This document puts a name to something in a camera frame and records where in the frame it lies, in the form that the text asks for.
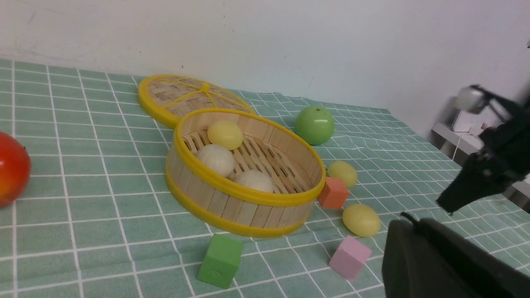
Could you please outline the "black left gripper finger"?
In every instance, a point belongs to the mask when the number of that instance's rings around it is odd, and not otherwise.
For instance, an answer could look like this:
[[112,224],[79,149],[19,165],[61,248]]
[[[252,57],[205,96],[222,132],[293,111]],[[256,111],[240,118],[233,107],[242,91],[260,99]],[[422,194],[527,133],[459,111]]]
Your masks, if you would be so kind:
[[528,298],[530,280],[432,218],[407,212],[388,225],[387,298]]

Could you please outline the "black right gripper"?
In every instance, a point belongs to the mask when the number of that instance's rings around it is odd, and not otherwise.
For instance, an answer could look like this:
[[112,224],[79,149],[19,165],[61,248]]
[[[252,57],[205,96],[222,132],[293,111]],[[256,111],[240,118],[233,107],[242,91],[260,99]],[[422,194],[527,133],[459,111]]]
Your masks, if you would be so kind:
[[529,120],[527,100],[511,119],[486,129],[479,136],[483,142],[477,158],[479,164],[466,164],[440,194],[437,205],[452,214],[524,180],[530,167]]

